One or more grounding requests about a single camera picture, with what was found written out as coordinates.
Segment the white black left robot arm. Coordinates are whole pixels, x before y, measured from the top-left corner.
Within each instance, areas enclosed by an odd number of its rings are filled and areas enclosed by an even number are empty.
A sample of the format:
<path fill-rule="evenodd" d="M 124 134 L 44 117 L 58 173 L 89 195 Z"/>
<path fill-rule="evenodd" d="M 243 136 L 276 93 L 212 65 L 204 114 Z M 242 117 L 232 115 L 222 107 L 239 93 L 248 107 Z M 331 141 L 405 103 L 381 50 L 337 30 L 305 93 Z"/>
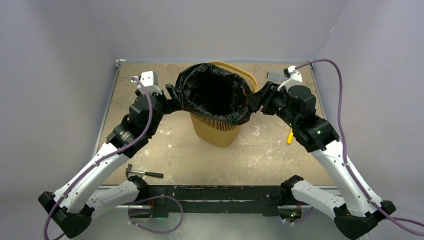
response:
<path fill-rule="evenodd" d="M 49 237 L 51 221 L 61 229 L 62 236 L 74 238 L 84 232 L 93 220 L 122 204 L 146 203 L 152 207 L 158 200 L 166 199 L 163 193 L 153 195 L 150 185 L 136 175 L 98 192 L 99 186 L 118 167 L 148 144 L 164 115 L 182 109 L 175 87 L 167 84 L 166 91 L 170 98 L 156 84 L 139 84 L 129 113 L 113 129 L 94 157 L 64 186 L 39 196 L 38 202 L 48 214 L 43 227 L 44 239 Z"/>

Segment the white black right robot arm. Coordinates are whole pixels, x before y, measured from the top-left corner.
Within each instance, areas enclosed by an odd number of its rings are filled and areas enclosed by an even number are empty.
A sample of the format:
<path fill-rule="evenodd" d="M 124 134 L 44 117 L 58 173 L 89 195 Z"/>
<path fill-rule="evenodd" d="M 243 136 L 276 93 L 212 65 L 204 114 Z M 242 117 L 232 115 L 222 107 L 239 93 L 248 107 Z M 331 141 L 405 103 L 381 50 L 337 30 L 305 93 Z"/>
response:
<path fill-rule="evenodd" d="M 382 200 L 360 176 L 348 157 L 333 126 L 316 114 L 316 97 L 304 85 L 278 90 L 267 82 L 247 96 L 250 109 L 276 115 L 290 126 L 295 140 L 325 169 L 339 190 L 331 194 L 294 175 L 280 186 L 277 203 L 303 202 L 333 219 L 348 239 L 357 240 L 392 214 L 396 207 Z"/>

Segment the yellow plastic trash bin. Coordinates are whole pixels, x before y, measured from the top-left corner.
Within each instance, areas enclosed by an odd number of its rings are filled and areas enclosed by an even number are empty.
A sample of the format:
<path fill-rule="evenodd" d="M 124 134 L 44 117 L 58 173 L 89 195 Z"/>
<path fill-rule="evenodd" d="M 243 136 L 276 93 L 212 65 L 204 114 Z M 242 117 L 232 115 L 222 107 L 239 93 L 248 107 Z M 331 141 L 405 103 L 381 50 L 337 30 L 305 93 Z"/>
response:
<path fill-rule="evenodd" d="M 223 70 L 239 75 L 245 80 L 252 92 L 257 92 L 257 80 L 250 73 L 226 62 L 211 61 L 210 63 Z M 241 129 L 240 125 L 231 125 L 195 113 L 191 113 L 190 118 L 196 135 L 207 143 L 220 148 L 230 146 Z"/>

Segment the black plastic trash bag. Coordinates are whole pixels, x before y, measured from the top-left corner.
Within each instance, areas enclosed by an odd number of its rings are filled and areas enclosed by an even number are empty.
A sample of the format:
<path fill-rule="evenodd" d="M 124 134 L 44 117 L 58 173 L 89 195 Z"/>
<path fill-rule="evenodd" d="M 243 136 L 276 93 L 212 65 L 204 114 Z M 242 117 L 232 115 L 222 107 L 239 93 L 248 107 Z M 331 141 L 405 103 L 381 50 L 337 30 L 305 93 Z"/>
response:
<path fill-rule="evenodd" d="M 243 125 L 253 113 L 248 83 L 238 74 L 212 63 L 192 65 L 179 73 L 175 91 L 186 112 L 230 125 Z"/>

